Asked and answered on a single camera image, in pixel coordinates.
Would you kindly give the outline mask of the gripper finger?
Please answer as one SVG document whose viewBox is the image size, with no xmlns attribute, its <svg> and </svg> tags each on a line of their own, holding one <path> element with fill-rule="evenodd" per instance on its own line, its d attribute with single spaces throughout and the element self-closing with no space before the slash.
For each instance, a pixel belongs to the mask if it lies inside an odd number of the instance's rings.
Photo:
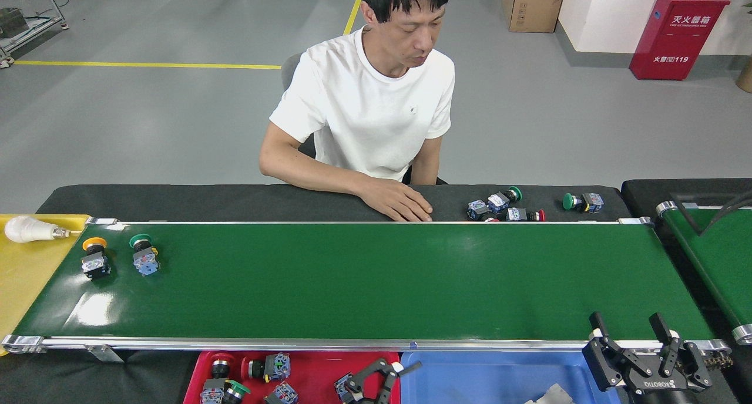
<svg viewBox="0 0 752 404">
<path fill-rule="evenodd" d="M 384 385 L 379 390 L 379 396 L 390 396 L 393 387 L 393 366 L 387 364 L 386 359 L 376 359 L 364 369 L 352 375 L 347 381 L 347 391 L 353 396 L 362 396 L 363 385 L 369 376 L 379 373 L 384 377 Z"/>
<path fill-rule="evenodd" d="M 377 372 L 384 377 L 384 383 L 379 388 L 378 396 L 376 397 L 376 403 L 390 403 L 390 396 L 393 386 L 397 382 L 398 378 L 414 372 L 422 367 L 422 362 L 417 361 L 409 366 L 403 366 L 403 364 L 394 362 L 387 363 L 386 361 L 379 361 L 377 363 Z"/>
</svg>

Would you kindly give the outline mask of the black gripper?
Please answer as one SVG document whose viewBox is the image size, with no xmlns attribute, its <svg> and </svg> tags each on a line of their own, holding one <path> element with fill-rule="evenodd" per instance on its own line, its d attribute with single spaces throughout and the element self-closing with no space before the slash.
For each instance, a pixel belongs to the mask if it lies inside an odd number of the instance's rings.
<svg viewBox="0 0 752 404">
<path fill-rule="evenodd" d="M 593 331 L 583 356 L 599 390 L 605 392 L 625 381 L 630 403 L 698 403 L 694 392 L 713 386 L 697 345 L 669 329 L 660 313 L 650 316 L 650 326 L 662 343 L 660 366 L 652 382 L 650 378 L 626 376 L 628 369 L 644 374 L 644 365 L 636 354 L 610 337 L 599 311 L 591 313 L 590 324 Z"/>
</svg>

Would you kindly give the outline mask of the person's right hand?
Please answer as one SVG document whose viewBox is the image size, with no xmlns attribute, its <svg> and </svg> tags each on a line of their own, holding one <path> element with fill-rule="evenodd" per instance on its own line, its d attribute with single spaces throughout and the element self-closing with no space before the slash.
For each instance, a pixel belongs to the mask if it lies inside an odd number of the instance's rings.
<svg viewBox="0 0 752 404">
<path fill-rule="evenodd" d="M 416 190 L 393 180 L 367 179 L 356 196 L 365 205 L 398 222 L 428 222 L 432 206 Z"/>
</svg>

